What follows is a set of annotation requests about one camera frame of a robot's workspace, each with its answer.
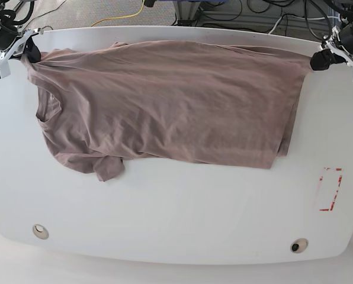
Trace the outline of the mauve t-shirt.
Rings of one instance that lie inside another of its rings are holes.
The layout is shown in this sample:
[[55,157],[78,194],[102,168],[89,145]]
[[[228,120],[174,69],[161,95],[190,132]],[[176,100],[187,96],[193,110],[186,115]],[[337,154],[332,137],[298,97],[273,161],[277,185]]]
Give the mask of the mauve t-shirt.
[[271,168],[288,153],[310,58],[270,47],[116,43],[21,58],[52,156],[105,182],[125,160]]

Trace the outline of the red tape rectangle marking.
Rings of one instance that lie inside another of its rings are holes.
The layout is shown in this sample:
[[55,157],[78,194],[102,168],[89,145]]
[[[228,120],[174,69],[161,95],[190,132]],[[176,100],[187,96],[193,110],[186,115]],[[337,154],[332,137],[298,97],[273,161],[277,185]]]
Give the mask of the red tape rectangle marking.
[[330,212],[334,209],[335,202],[341,188],[343,169],[324,167],[317,184],[316,195],[313,203],[315,210]]

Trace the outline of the left table grommet hole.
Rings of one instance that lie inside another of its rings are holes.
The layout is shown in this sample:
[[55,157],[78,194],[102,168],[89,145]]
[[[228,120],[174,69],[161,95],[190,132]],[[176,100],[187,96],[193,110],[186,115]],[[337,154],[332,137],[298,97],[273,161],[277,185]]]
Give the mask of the left table grommet hole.
[[48,230],[40,224],[33,225],[33,234],[41,240],[47,240],[49,237]]

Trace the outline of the table grommet hole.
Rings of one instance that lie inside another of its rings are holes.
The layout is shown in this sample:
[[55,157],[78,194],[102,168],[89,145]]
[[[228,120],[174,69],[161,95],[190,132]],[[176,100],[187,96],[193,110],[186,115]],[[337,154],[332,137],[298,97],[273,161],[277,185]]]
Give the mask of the table grommet hole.
[[40,224],[33,225],[33,234],[41,240],[47,240],[49,237],[48,230]]
[[299,238],[293,242],[290,246],[290,251],[295,254],[299,254],[305,251],[309,245],[309,241],[305,238]]

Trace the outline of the right table grommet hole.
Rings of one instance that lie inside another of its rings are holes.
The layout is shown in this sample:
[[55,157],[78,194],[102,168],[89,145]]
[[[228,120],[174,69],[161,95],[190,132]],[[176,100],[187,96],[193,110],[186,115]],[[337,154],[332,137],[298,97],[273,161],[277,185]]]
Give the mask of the right table grommet hole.
[[295,254],[299,254],[305,251],[309,245],[309,241],[305,238],[299,238],[293,242],[290,246],[290,251]]

